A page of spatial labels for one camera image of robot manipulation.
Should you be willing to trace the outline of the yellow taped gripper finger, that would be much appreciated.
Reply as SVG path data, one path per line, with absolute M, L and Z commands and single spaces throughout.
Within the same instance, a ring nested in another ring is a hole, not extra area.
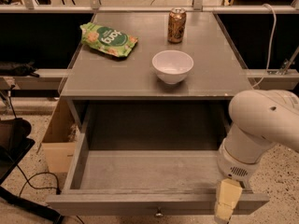
M 238 181 L 223 179 L 216 188 L 214 220 L 217 224 L 228 224 L 239 202 L 242 187 Z

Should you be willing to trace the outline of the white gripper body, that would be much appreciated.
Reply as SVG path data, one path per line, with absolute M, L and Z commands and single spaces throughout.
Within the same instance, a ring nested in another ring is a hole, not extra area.
M 275 144 L 243 132 L 235 124 L 219 148 L 217 163 L 224 176 L 248 182 L 259 167 L 262 155 Z

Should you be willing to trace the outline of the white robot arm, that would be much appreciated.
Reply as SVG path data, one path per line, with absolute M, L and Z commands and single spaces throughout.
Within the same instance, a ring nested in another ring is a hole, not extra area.
M 214 220 L 228 224 L 242 185 L 259 167 L 263 154 L 277 144 L 299 151 L 299 102 L 290 91 L 248 90 L 229 104 L 231 128 L 219 148 L 217 163 L 224 175 L 216 189 Z

